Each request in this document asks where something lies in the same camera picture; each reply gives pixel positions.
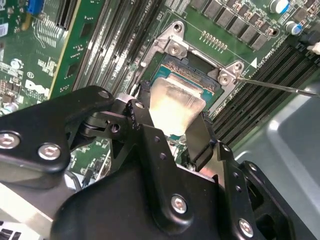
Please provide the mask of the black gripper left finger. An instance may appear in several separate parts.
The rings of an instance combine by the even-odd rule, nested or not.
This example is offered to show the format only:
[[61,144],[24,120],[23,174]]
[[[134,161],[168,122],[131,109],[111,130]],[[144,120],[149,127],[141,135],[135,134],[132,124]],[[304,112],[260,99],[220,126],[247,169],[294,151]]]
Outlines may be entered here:
[[112,177],[121,166],[139,163],[148,209],[160,227],[188,227],[194,215],[164,133],[154,126],[147,106],[136,99],[115,99],[88,86],[0,119],[0,179],[35,189],[55,187],[71,161],[71,152],[95,138],[113,141]]

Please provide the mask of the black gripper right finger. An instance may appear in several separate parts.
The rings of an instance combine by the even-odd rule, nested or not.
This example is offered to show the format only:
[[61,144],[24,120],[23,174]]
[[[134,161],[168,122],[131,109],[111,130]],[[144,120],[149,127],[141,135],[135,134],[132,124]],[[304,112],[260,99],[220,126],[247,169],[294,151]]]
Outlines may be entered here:
[[316,237],[261,169],[238,163],[199,114],[186,130],[186,168],[217,184],[218,230],[224,240],[314,240]]

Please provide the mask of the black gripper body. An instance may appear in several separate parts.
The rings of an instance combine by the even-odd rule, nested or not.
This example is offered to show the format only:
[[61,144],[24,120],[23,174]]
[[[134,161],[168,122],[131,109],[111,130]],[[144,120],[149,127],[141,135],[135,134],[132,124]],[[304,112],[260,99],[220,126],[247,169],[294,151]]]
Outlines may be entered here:
[[71,196],[53,240],[217,240],[218,185],[177,167],[168,147],[137,147],[129,161]]

